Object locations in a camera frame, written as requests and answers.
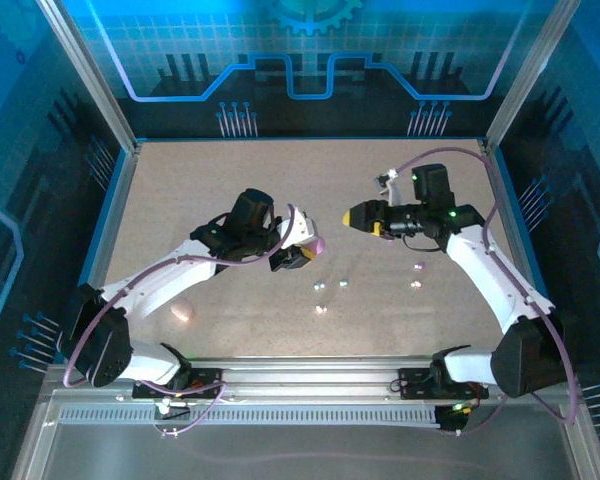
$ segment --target glass wall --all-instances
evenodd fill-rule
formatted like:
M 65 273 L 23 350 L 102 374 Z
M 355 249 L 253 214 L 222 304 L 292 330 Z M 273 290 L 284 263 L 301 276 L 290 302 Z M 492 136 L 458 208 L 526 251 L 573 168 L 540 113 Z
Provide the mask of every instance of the glass wall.
M 549 293 L 580 316 L 580 380 L 599 384 L 600 0 L 581 3 L 501 148 Z
M 483 136 L 552 0 L 65 0 L 136 135 Z
M 36 2 L 0 1 L 0 479 L 10 477 L 118 154 Z

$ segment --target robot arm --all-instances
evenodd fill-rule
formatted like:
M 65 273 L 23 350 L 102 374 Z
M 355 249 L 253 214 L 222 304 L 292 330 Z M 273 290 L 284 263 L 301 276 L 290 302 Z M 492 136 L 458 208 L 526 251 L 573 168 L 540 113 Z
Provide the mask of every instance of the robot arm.
M 395 178 L 390 171 L 376 179 L 381 195 L 389 201 L 363 202 L 345 214 L 343 223 L 386 239 L 423 233 L 435 240 L 476 285 L 503 333 L 493 352 L 460 346 L 435 354 L 431 376 L 440 389 L 452 383 L 493 384 L 515 398 L 563 382 L 564 366 L 537 309 L 560 332 L 571 354 L 575 319 L 557 315 L 555 306 L 502 253 L 472 206 L 456 206 L 443 165 L 413 169 L 420 204 L 396 204 Z
M 169 345 L 131 340 L 129 322 L 145 318 L 187 288 L 231 265 L 240 265 L 246 257 L 268 256 L 274 272 L 306 265 L 321 253 L 324 241 L 313 220 L 293 208 L 293 222 L 283 221 L 274 217 L 271 197 L 248 189 L 231 212 L 194 230 L 173 252 L 145 269 L 139 282 L 134 274 L 98 291 L 89 285 L 79 287 L 69 302 L 58 340 L 60 352 L 70 358 L 87 325 L 124 291 L 88 336 L 76 368 L 96 387 L 118 378 L 150 381 L 176 390 L 185 387 L 189 362 Z M 280 242 L 280 248 L 269 253 Z

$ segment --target ventilation grille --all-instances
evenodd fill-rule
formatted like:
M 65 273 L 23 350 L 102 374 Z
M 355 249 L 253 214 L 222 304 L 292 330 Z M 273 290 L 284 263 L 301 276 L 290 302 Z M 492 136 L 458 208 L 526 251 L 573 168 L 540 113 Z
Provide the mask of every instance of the ventilation grille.
M 182 424 L 200 415 L 206 405 L 161 424 Z M 158 422 L 154 405 L 71 405 L 63 407 L 60 421 L 71 424 L 152 424 Z M 218 405 L 209 425 L 395 425 L 437 427 L 435 407 L 429 405 L 377 406 L 252 406 Z

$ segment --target beige tabletop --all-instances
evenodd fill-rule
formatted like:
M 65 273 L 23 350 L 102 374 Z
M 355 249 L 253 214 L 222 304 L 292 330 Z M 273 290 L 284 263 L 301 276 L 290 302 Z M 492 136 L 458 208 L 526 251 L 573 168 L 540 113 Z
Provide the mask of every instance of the beige tabletop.
M 352 206 L 377 198 L 373 177 L 439 146 L 479 152 L 474 140 L 300 140 L 149 143 L 142 147 L 107 283 L 141 271 L 197 226 L 228 211 L 253 187 L 307 212 L 325 253 L 300 270 L 268 264 L 232 268 L 181 297 L 195 309 L 178 320 L 167 303 L 130 325 L 132 338 L 167 342 L 192 357 L 268 355 L 419 355 L 462 344 L 495 347 L 498 323 L 466 274 L 442 253 L 415 253 L 342 225 Z M 486 216 L 494 201 L 482 164 L 444 153 L 458 205 Z M 409 175 L 403 200 L 414 202 Z M 510 257 L 500 217 L 496 241 Z M 413 246 L 435 246 L 426 238 Z M 426 262 L 418 272 L 414 265 Z M 348 286 L 341 288 L 341 279 Z M 418 280 L 422 287 L 411 288 Z M 313 285 L 325 283 L 316 292 Z M 316 305 L 326 305 L 317 314 Z

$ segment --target enclosure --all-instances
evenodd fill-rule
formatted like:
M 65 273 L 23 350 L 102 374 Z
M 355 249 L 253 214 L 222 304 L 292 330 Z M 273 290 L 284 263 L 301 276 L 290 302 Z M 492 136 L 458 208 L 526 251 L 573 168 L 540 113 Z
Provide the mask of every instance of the enclosure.
M 421 164 L 457 205 L 497 202 L 503 254 L 577 316 L 573 425 L 526 395 L 446 438 L 427 431 L 440 402 L 391 390 L 502 338 L 448 255 L 342 224 L 432 149 Z M 161 439 L 133 382 L 63 387 L 75 288 L 142 271 L 247 188 L 306 212 L 324 253 L 230 268 L 129 324 L 222 370 L 205 423 Z M 566 414 L 565 391 L 540 393 Z M 0 2 L 0 478 L 192 474 L 600 478 L 600 0 Z

